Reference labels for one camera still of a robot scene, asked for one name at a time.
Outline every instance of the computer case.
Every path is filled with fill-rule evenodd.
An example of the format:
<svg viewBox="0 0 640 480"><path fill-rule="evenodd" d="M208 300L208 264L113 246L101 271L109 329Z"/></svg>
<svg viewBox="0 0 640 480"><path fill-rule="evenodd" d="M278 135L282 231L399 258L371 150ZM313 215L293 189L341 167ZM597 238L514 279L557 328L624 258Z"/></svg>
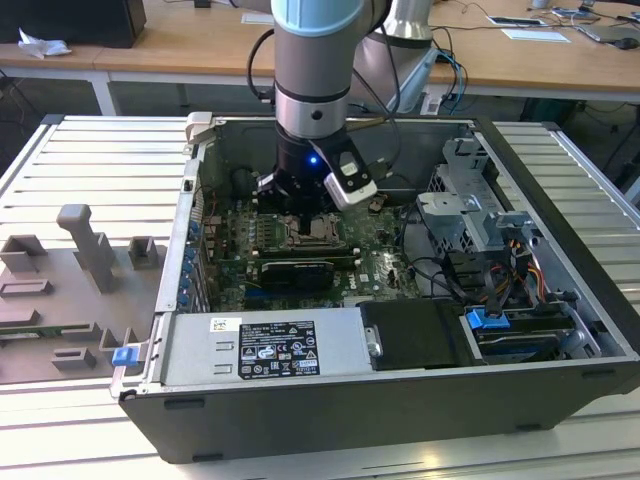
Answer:
<svg viewBox="0 0 640 480"><path fill-rule="evenodd" d="M131 48L147 17L143 0L0 0L0 42L20 40L19 28L44 40L71 46Z"/></svg>

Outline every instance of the circuit board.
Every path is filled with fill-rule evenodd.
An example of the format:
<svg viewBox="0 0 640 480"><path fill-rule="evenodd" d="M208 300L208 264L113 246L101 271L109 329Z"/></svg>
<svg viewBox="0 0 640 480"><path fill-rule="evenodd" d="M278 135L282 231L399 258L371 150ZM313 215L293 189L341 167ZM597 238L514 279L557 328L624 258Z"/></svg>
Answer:
<svg viewBox="0 0 640 480"><path fill-rule="evenodd" d="M394 207L322 215L308 235L299 233L295 217L258 214L250 202L220 203L215 213L205 226L213 311L350 307L420 296L396 246L401 220ZM333 284L315 292L266 292L264 265L291 261L330 263Z"/></svg>

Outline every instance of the motherboard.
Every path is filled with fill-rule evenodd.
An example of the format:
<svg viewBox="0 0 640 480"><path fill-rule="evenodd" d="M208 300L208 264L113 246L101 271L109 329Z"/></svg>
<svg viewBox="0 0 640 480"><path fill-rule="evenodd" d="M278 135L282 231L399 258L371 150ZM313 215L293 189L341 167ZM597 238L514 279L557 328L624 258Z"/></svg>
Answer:
<svg viewBox="0 0 640 480"><path fill-rule="evenodd" d="M314 218L258 213L250 201L219 202L205 218L213 311L352 307L420 297L399 245L401 208L377 197Z"/></svg>

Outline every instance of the black cover plate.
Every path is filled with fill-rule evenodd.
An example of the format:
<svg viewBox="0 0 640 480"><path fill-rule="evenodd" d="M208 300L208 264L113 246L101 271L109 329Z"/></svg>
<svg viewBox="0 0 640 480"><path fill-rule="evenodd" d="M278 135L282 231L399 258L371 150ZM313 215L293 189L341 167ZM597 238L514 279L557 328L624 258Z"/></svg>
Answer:
<svg viewBox="0 0 640 480"><path fill-rule="evenodd" d="M375 370L473 365L460 324L462 308L449 300L407 299L360 306L365 327L376 328L382 356Z"/></svg>

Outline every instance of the white sticker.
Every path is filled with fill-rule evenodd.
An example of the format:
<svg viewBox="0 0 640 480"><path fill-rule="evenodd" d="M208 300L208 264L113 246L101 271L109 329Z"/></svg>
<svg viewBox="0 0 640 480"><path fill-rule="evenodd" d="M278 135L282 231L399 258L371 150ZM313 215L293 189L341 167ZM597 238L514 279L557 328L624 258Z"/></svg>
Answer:
<svg viewBox="0 0 640 480"><path fill-rule="evenodd" d="M318 366L317 360L299 360L298 361L299 368L308 368L308 367L317 367L317 366Z"/></svg>
<svg viewBox="0 0 640 480"><path fill-rule="evenodd" d="M273 25L273 15L266 13L245 13L242 15L242 23L250 25Z"/></svg>
<svg viewBox="0 0 640 480"><path fill-rule="evenodd" d="M242 317L213 317L209 325L210 332L239 332Z"/></svg>
<svg viewBox="0 0 640 480"><path fill-rule="evenodd" d="M342 173L344 173L345 177L350 177L351 175L355 175L356 173L358 173L358 167L356 166L355 162L349 162L346 165L343 165L342 167L340 167L340 170L342 170Z"/></svg>

